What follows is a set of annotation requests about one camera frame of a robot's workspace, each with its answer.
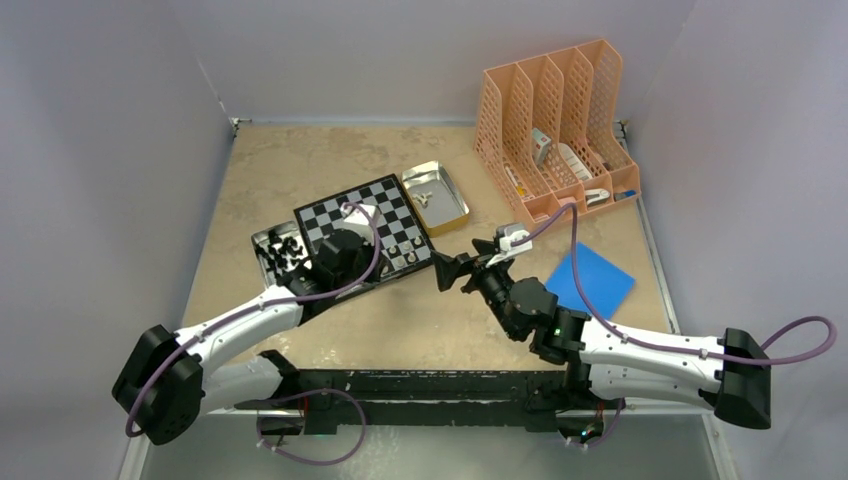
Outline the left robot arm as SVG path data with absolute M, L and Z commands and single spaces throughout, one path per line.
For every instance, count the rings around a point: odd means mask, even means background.
M 272 351 L 239 364 L 233 358 L 379 281 L 388 265 L 381 245 L 340 229 L 324 239 L 317 254 L 292 262 L 245 304 L 193 327 L 147 329 L 112 388 L 128 414 L 126 435 L 163 445 L 218 409 L 245 402 L 289 407 L 297 399 L 300 375 L 290 361 Z

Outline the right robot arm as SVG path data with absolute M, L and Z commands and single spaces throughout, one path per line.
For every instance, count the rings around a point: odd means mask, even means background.
M 473 244 L 475 256 L 433 252 L 439 290 L 466 279 L 462 292 L 479 293 L 509 339 L 527 342 L 545 362 L 566 366 L 561 392 L 569 404 L 666 400 L 709 409 L 738 427 L 771 427 L 771 368 L 748 332 L 728 328 L 719 337 L 691 337 L 602 323 L 559 305 L 536 277 L 512 279 L 512 262 L 497 261 L 492 242 Z

